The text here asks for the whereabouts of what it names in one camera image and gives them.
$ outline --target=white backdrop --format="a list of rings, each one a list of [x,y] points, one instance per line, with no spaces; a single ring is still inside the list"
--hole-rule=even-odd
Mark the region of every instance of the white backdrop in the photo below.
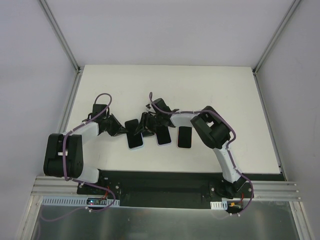
[[[292,0],[48,0],[85,64],[254,67]]]
[[[258,73],[280,158],[320,239],[320,1],[303,1]]]
[[[36,0],[0,1],[0,239],[16,239],[75,72]]]

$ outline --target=wall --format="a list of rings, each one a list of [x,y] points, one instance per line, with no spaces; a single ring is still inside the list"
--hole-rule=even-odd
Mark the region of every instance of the wall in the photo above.
[[[75,77],[36,0],[0,1],[0,239],[15,239]]]
[[[292,0],[48,0],[81,66],[254,67]]]
[[[258,73],[280,158],[316,239],[320,208],[320,1],[304,0]]]

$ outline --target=black smartphone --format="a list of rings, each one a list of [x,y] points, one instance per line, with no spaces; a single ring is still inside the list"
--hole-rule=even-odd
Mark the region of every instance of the black smartphone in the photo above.
[[[157,126],[155,130],[156,142],[159,146],[171,143],[171,137],[167,126]]]
[[[192,139],[192,127],[180,126],[178,129],[178,148],[190,149]]]
[[[128,132],[126,133],[126,138],[128,140],[128,146],[130,149],[142,148],[144,145],[144,139],[142,138],[142,134],[134,134],[138,125],[138,119],[132,119],[124,123],[125,128],[128,130]]]

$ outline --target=white table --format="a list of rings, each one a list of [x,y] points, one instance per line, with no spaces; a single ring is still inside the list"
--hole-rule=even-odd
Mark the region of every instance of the white table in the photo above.
[[[124,125],[140,120],[149,92],[171,109],[200,110],[212,106],[236,131],[231,145],[244,173],[279,174],[255,80],[250,67],[86,65],[75,97],[67,130],[92,111],[96,96],[110,93],[110,113]],[[98,103],[107,104],[102,96]],[[221,172],[213,151],[196,131],[191,149],[177,148],[177,128],[169,128],[172,143],[158,146],[156,137],[144,138],[144,147],[129,150],[125,134],[107,132],[83,146],[84,162],[103,170],[156,172]]]

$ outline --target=smartphone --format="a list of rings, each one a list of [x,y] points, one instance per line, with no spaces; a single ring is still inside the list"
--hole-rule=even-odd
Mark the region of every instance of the smartphone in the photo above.
[[[129,149],[141,148],[144,145],[144,139],[141,133],[134,134],[139,125],[138,119],[132,119],[124,123],[125,128],[128,130],[126,138],[128,140]]]
[[[156,142],[159,146],[171,143],[171,137],[167,126],[158,126],[155,130]]]
[[[191,148],[192,127],[180,126],[178,129],[177,146],[181,149]]]

